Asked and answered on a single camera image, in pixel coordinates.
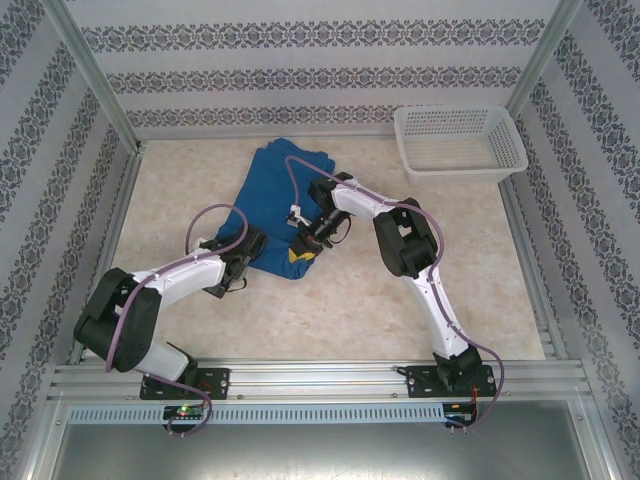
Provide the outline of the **aluminium table side rail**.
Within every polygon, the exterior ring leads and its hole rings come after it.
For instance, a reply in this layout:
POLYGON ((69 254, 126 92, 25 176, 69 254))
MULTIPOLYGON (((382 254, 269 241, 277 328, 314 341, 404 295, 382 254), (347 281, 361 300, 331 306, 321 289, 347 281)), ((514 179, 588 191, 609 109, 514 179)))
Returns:
POLYGON ((535 257, 516 193, 509 179, 498 183, 536 327, 547 360, 569 360, 551 300, 535 257))
POLYGON ((74 339, 73 331, 92 292, 103 273, 109 269, 115 255, 145 147, 146 143, 142 142, 131 152, 126 162, 109 175, 100 196, 77 275, 76 287, 79 288, 79 292, 75 292, 70 298, 70 323, 65 329, 70 343, 69 347, 63 350, 64 364, 77 364, 82 358, 83 347, 74 339))

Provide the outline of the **blue long pants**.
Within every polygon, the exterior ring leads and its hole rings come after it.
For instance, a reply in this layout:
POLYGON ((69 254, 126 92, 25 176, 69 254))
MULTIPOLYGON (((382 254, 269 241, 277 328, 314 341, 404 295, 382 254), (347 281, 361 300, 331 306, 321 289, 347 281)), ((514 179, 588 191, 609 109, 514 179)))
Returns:
POLYGON ((245 214, 251 226, 269 236, 268 247, 250 266, 285 279, 298 280, 313 261, 289 260, 289 245, 297 229, 287 224, 287 215, 292 204, 299 205, 302 215, 310 221, 320 214, 320 208, 308 193, 311 182, 320 175, 298 162, 287 167, 285 158, 290 155, 328 173, 334 172, 335 162, 327 153, 306 151, 279 138, 256 150, 234 205, 245 214))

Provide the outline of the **aluminium frame post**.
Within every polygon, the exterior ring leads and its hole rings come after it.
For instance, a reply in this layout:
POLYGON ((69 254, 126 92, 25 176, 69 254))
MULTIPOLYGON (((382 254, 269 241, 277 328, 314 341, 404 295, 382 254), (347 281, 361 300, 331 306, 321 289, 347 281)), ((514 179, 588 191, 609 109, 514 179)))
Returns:
POLYGON ((39 0, 61 39, 71 53, 84 79, 94 92, 111 125, 128 153, 137 153, 140 139, 120 105, 81 29, 71 15, 65 0, 39 0))
POLYGON ((516 119, 584 0, 559 0, 505 108, 516 119))

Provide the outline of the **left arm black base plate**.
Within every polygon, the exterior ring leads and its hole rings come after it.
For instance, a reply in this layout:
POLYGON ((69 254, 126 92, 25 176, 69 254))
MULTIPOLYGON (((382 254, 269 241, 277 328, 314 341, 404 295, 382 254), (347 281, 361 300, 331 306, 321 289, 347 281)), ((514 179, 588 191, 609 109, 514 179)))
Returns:
MULTIPOLYGON (((226 400, 230 384, 230 370, 226 368, 196 368, 185 371, 177 383, 206 393, 212 400, 226 400)), ((139 397, 142 400, 198 400, 197 392, 169 385, 157 379, 142 379, 139 397)))

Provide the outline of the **aluminium table end rail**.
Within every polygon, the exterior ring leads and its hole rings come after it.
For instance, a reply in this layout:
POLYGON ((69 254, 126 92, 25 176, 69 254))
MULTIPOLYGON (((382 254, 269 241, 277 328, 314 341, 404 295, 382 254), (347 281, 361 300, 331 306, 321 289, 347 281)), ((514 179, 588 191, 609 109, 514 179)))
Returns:
POLYGON ((254 126, 136 127, 139 140, 221 140, 241 138, 374 137, 394 138, 387 124, 292 124, 254 126))

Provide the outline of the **white plastic mesh basket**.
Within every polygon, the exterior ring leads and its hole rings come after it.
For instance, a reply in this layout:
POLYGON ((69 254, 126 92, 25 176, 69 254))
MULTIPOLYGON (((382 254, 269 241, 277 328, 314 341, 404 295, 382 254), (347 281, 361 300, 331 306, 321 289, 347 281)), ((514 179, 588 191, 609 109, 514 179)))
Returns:
POLYGON ((400 107, 393 120, 399 155, 414 185, 496 184, 528 167, 515 122, 502 106, 400 107))

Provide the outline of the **long aluminium mounting rail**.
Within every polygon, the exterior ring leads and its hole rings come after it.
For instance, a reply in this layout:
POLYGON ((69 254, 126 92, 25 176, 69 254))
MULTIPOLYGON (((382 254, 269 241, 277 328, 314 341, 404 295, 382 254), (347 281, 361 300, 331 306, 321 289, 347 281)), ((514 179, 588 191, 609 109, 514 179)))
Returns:
MULTIPOLYGON (((367 403, 409 402, 407 380, 397 373, 408 360, 269 361, 202 359, 205 368, 227 368, 229 403, 367 403)), ((499 399, 574 400, 593 395, 579 360, 506 361, 499 399)), ((103 362, 89 358, 54 369, 46 393, 63 404, 138 403, 142 375, 107 373, 103 362)))

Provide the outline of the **grey sheet metal panel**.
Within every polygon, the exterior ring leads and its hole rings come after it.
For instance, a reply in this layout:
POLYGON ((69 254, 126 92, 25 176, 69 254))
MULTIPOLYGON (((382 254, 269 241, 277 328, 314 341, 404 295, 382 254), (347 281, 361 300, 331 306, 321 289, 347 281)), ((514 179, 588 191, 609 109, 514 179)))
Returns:
POLYGON ((114 407, 47 410, 15 480, 628 480, 587 400, 499 404, 478 429, 235 422, 173 439, 114 407))

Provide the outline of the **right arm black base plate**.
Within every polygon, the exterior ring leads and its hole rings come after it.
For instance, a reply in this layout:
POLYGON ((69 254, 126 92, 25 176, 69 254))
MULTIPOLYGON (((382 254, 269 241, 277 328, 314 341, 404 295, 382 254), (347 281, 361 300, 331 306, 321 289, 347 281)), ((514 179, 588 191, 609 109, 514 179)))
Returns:
POLYGON ((447 385, 438 375, 437 366, 416 365, 397 367, 405 378, 410 398, 492 397, 497 392, 497 380, 489 365, 481 365, 469 375, 458 376, 447 385))

